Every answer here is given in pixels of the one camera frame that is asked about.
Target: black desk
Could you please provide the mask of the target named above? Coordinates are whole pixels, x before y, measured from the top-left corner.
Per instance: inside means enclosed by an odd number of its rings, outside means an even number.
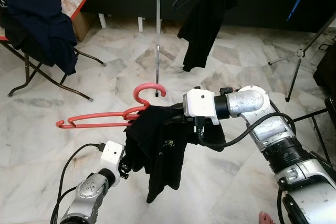
[[[183,21],[197,0],[177,12],[175,0],[161,0],[161,18]],[[227,11],[224,24],[317,32],[336,10],[336,0],[301,0],[296,12],[286,22],[296,0],[238,0]],[[82,11],[111,14],[112,17],[155,18],[156,0],[87,0]]]

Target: hanging black clothing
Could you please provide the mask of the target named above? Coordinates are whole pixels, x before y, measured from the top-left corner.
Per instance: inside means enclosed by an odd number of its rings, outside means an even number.
[[[184,22],[178,38],[189,42],[183,70],[205,68],[206,59],[221,28],[226,9],[236,5],[236,0],[199,0]]]
[[[77,42],[71,19],[62,13],[61,0],[6,0],[0,19],[6,37],[16,49],[49,66],[56,64],[67,75],[76,72],[73,47]]]
[[[187,143],[198,144],[193,124],[163,124],[167,119],[183,114],[173,107],[149,106],[132,125],[126,128],[126,146],[123,164],[134,172],[145,168],[150,174],[147,203],[153,202],[168,185],[180,186],[184,150]],[[221,125],[205,124],[206,143],[225,144]],[[222,151],[224,147],[212,148]]]

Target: black cable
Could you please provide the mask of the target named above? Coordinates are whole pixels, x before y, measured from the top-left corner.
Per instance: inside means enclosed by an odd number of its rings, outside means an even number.
[[[276,107],[276,105],[273,103],[273,101],[272,101],[271,99],[269,99],[269,103],[271,104],[271,106],[273,107],[273,109],[274,109],[276,112],[280,113],[279,109]]]
[[[255,127],[257,127],[260,123],[262,123],[264,120],[271,118],[272,116],[282,116],[283,118],[286,118],[288,120],[288,122],[290,123],[290,126],[292,128],[293,132],[296,132],[296,128],[295,125],[293,123],[292,118],[290,118],[288,115],[283,114],[283,113],[279,113],[279,112],[274,112],[274,113],[269,113],[265,116],[263,116],[262,118],[260,118],[259,120],[257,120],[254,124],[252,124],[250,127],[248,127],[246,129],[246,131],[244,131],[239,137],[235,138],[234,140],[225,143],[224,146],[228,147],[231,145],[234,145],[236,143],[238,143],[240,140],[242,140],[245,136],[247,136]]]
[[[57,196],[57,201],[56,201],[56,204],[55,204],[55,207],[54,207],[54,210],[53,210],[53,213],[51,214],[51,219],[50,219],[50,224],[56,224],[57,223],[57,217],[58,217],[58,208],[59,208],[59,204],[61,202],[61,200],[63,199],[63,197],[69,193],[70,191],[66,191],[66,193],[64,193],[63,195],[62,194],[62,185],[63,185],[63,179],[64,179],[64,174],[65,174],[65,171],[69,165],[69,163],[71,162],[71,160],[74,158],[74,156],[80,151],[82,150],[83,148],[87,147],[87,146],[94,146],[94,147],[99,147],[99,144],[85,144],[83,145],[82,147],[78,148],[72,155],[71,157],[68,159],[68,161],[66,162],[64,168],[63,168],[63,171],[62,171],[62,175],[61,175],[61,179],[59,181],[59,189],[58,189],[58,196]]]
[[[278,207],[278,216],[279,216],[279,221],[280,221],[280,224],[285,224],[285,222],[283,221],[284,217],[282,215],[282,208],[281,208],[281,198],[282,198],[282,190],[280,189],[279,187],[279,190],[278,190],[278,197],[277,197],[277,207]]]
[[[276,105],[273,103],[273,101],[272,101],[271,99],[269,99],[269,103],[271,104],[271,106],[273,107],[273,109],[274,109],[276,112],[280,113],[279,109],[276,107]],[[296,135],[295,124],[293,123],[293,125],[291,124],[290,127],[291,127],[293,133]]]

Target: table leg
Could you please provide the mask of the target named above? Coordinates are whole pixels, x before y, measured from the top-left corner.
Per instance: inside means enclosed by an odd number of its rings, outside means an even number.
[[[139,32],[143,32],[142,17],[138,17]]]
[[[99,13],[98,16],[99,16],[101,28],[106,29],[107,25],[106,25],[104,14],[103,13]]]

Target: red table edge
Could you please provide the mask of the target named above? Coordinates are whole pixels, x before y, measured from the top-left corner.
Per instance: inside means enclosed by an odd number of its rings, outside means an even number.
[[[86,0],[82,0],[82,2],[79,4],[77,9],[75,10],[74,14],[71,16],[71,20],[74,20],[74,18],[77,16],[77,14],[79,13],[80,9],[82,8],[85,2]],[[4,36],[0,36],[0,40],[8,41],[8,39]]]

